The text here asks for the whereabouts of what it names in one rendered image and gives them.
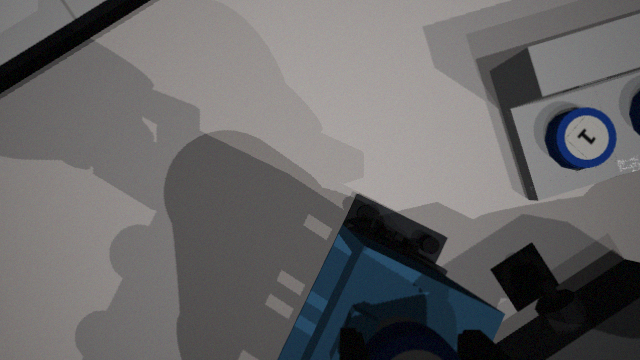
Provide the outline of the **black table edge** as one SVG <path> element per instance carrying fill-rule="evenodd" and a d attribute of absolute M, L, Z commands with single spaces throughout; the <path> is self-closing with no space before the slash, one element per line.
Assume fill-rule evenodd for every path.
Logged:
<path fill-rule="evenodd" d="M 0 65 L 0 94 L 150 0 L 106 0 Z"/>

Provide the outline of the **dark grey button housing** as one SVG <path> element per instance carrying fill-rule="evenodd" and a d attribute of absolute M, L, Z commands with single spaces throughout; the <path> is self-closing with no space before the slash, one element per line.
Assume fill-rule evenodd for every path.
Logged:
<path fill-rule="evenodd" d="M 539 316 L 496 343 L 513 360 L 640 360 L 640 262 L 575 292 L 557 291 L 533 243 L 490 270 L 517 312 L 538 299 Z"/>

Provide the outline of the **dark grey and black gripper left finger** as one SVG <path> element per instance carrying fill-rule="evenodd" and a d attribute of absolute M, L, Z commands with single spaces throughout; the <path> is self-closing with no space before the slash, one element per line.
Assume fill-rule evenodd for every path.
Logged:
<path fill-rule="evenodd" d="M 340 360 L 370 360 L 362 332 L 340 328 Z"/>

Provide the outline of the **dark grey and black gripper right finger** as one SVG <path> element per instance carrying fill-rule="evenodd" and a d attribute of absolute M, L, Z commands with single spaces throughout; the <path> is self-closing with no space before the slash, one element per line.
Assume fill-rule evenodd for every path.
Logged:
<path fill-rule="evenodd" d="M 463 330 L 457 337 L 461 360 L 513 360 L 481 330 Z"/>

